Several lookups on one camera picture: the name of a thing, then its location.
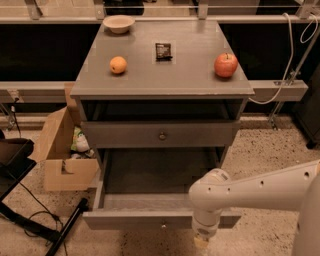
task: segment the small bowl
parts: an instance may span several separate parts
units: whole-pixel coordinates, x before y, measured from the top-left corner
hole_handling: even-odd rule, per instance
[[[135,19],[127,15],[109,16],[103,20],[103,25],[115,34],[126,33],[134,23]]]

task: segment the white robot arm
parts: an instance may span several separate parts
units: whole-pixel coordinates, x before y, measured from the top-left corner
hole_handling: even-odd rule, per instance
[[[221,169],[211,170],[189,190],[197,239],[215,235],[224,208],[300,211],[293,255],[320,255],[319,172],[320,160],[236,181]]]

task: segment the terrazzo floor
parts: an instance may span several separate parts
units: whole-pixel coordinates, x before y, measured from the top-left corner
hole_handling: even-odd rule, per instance
[[[242,118],[241,129],[229,149],[222,169],[232,179],[241,179],[320,158],[320,148],[306,148],[307,139],[290,116],[277,119],[278,130],[273,130],[263,115]],[[41,127],[22,127],[22,137],[36,141]],[[7,138],[17,137],[16,130],[5,132]],[[82,197],[92,206],[94,189],[84,192],[46,192],[43,189],[43,163],[26,176],[22,183],[50,211],[66,222]],[[43,210],[21,187],[17,186],[4,202],[23,216]],[[96,256],[285,256],[290,255],[295,233],[297,212],[235,209],[242,214],[233,229],[219,229],[207,249],[196,249],[192,230],[108,231],[91,230],[80,218],[66,238],[68,255]],[[55,227],[49,216],[39,215],[34,220]],[[42,238],[27,236],[24,231],[0,218],[0,255],[45,255],[48,251]],[[56,255],[66,255],[63,246]]]

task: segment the black chair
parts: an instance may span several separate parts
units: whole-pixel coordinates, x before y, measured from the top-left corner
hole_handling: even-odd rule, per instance
[[[24,230],[52,242],[46,255],[55,255],[78,216],[88,210],[87,199],[82,198],[61,231],[49,229],[12,211],[2,201],[33,169],[36,162],[28,156],[33,152],[33,142],[28,139],[0,139],[0,214]]]

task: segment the open drawer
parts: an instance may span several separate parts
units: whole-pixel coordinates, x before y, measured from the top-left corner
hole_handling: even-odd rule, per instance
[[[91,229],[191,228],[188,191],[215,167],[215,150],[110,149],[93,209],[83,217]],[[240,214],[224,211],[221,226],[233,226]]]

